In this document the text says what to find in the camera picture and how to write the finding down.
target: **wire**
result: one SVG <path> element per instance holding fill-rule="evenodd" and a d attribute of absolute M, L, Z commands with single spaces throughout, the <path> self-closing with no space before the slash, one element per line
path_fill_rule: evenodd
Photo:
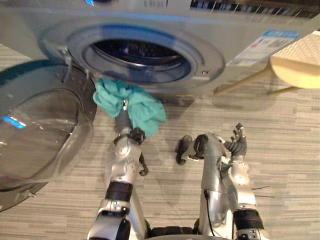
<path fill-rule="evenodd" d="M 234 235 L 235 235 L 235 218 L 233 217 L 232 218 L 232 235 L 231 235 L 232 240 L 234 239 Z"/>
<path fill-rule="evenodd" d="M 265 188 L 269 188 L 269 187 L 270 186 L 262 186 L 262 187 L 252 188 L 251 190 L 265 189 Z"/>
<path fill-rule="evenodd" d="M 265 195 L 254 195 L 256 197 L 261 197 L 261 198 L 270 198 L 270 199 L 275 199 L 275 196 L 265 196 Z"/>
<path fill-rule="evenodd" d="M 211 230 L 211 233 L 212 233 L 212 236 L 214 236 L 214 230 L 212 229 L 212 224 L 211 224 L 211 220 L 210 220 L 210 214 L 209 214 L 209 194 L 207 192 L 207 190 L 204 190 L 204 197 L 205 197 L 205 200 L 206 200 L 206 213 L 208 214 L 208 220 L 209 220 L 209 225 L 210 225 L 210 230 Z"/>

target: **chair leg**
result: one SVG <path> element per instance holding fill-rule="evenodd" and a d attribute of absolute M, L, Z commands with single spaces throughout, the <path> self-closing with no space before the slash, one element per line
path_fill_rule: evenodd
<path fill-rule="evenodd" d="M 263 77 L 271 76 L 272 74 L 273 74 L 272 68 L 268 64 L 265 67 L 265 69 L 258 71 L 255 74 L 248 76 L 248 77 L 245 77 L 244 79 L 242 79 L 242 80 L 240 80 L 230 86 L 227 86 L 227 87 L 223 88 L 222 90 L 214 91 L 213 96 L 215 97 L 215 96 L 230 92 L 230 91 L 238 89 L 242 86 L 248 85 L 248 84 L 250 84 L 256 80 L 259 80 Z"/>
<path fill-rule="evenodd" d="M 296 87 L 296 86 L 290 86 L 290 87 L 286 87 L 283 89 L 279 89 L 276 91 L 271 91 L 268 92 L 268 95 L 277 95 L 277 94 L 282 94 L 282 93 L 286 93 L 286 92 L 292 92 L 292 91 L 296 91 L 296 90 L 300 90 L 301 87 Z"/>

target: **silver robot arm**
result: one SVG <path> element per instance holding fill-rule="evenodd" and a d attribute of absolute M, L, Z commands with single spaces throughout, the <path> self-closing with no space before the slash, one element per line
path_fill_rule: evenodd
<path fill-rule="evenodd" d="M 231 152 L 231 159 L 222 156 L 218 164 L 233 213 L 237 240 L 270 240 L 250 187 L 249 166 L 244 162 L 247 151 L 244 127 L 239 123 L 233 132 L 235 138 L 232 137 L 232 141 L 225 141 L 219 136 L 216 138 Z"/>
<path fill-rule="evenodd" d="M 127 105 L 128 102 L 124 101 L 123 110 L 115 119 L 120 131 L 120 135 L 114 140 L 115 161 L 105 198 L 101 201 L 91 225 L 88 240 L 129 239 L 131 224 L 126 215 L 130 212 L 130 198 L 142 153 L 139 142 L 130 137 L 132 126 Z"/>

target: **washing machine door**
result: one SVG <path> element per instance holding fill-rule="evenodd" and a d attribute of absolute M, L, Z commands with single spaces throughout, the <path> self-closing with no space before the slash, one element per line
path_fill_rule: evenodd
<path fill-rule="evenodd" d="M 0 72 L 0 211 L 34 196 L 84 154 L 94 91 L 80 69 L 46 60 Z"/>

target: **robot finger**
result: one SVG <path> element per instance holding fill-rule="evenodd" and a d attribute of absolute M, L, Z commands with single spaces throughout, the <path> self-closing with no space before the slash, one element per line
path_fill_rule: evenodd
<path fill-rule="evenodd" d="M 237 129 L 233 130 L 234 136 L 235 136 L 235 140 L 238 141 L 240 138 L 239 132 Z"/>
<path fill-rule="evenodd" d="M 246 137 L 245 127 L 239 122 L 236 126 L 238 132 L 242 138 Z"/>

